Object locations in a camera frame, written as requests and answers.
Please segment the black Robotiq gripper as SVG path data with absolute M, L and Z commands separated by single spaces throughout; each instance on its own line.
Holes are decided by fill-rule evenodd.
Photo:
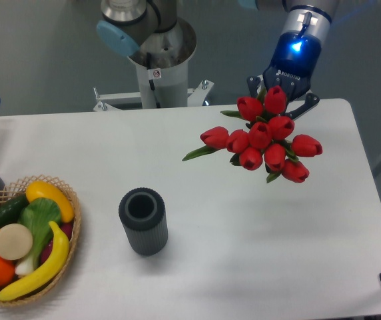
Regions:
M 263 100 L 266 90 L 281 87 L 289 100 L 303 96 L 310 89 L 310 80 L 321 53 L 321 43 L 313 37 L 299 37 L 286 32 L 278 40 L 269 66 L 262 75 L 246 78 L 250 96 Z M 320 102 L 319 96 L 307 93 L 304 103 L 285 115 L 293 121 L 309 112 Z

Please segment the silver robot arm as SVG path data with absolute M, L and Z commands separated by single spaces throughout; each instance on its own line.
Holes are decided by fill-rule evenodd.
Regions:
M 310 80 L 338 8 L 338 1 L 240 1 L 247 9 L 283 8 L 288 17 L 270 64 L 246 80 L 251 97 L 278 85 L 288 101 L 304 97 L 297 118 L 318 103 Z M 97 34 L 116 54 L 134 64 L 144 109 L 199 106 L 213 84 L 188 87 L 188 62 L 196 34 L 177 15 L 176 1 L 102 1 Z

